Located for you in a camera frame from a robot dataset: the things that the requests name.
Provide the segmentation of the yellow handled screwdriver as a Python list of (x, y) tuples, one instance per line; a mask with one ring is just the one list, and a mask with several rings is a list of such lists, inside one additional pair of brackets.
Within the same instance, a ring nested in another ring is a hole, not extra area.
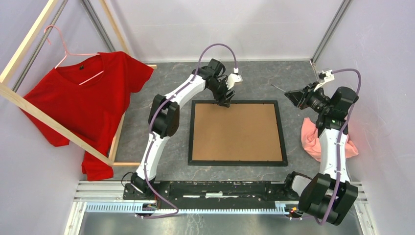
[(276, 88), (276, 89), (278, 89), (278, 90), (280, 90), (280, 91), (282, 91), (283, 93), (285, 93), (286, 91), (285, 90), (283, 90), (282, 88), (280, 88), (280, 87), (278, 87), (278, 86), (276, 86), (276, 85), (274, 85), (274, 84), (270, 84), (272, 87), (274, 87), (274, 88)]

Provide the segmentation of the black picture frame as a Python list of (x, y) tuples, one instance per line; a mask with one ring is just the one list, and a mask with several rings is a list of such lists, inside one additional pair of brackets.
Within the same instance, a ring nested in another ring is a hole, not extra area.
[(188, 164), (201, 166), (288, 165), (276, 100), (212, 100), (191, 104)]

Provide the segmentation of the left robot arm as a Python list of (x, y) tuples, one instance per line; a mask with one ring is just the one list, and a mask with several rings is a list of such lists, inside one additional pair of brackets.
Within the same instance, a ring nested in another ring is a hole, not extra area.
[(151, 184), (157, 174), (162, 152), (169, 139), (177, 132), (180, 110), (195, 95), (210, 90), (217, 105), (229, 107), (235, 95), (237, 83), (243, 81), (238, 68), (225, 75), (225, 66), (211, 59), (208, 65), (196, 68), (188, 79), (166, 95), (156, 95), (149, 114), (149, 139), (143, 158), (131, 176), (131, 186), (141, 199), (149, 199), (154, 193)]

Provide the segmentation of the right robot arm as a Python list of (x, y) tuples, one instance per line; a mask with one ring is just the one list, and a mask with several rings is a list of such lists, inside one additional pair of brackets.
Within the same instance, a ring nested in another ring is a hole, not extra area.
[(313, 178), (295, 171), (288, 174), (283, 195), (289, 200), (300, 197), (299, 210), (319, 224), (340, 225), (358, 196), (358, 188), (350, 183), (346, 170), (347, 117), (358, 95), (351, 88), (339, 87), (328, 97), (317, 82), (284, 95), (295, 107), (318, 113), (321, 160), (320, 170)]

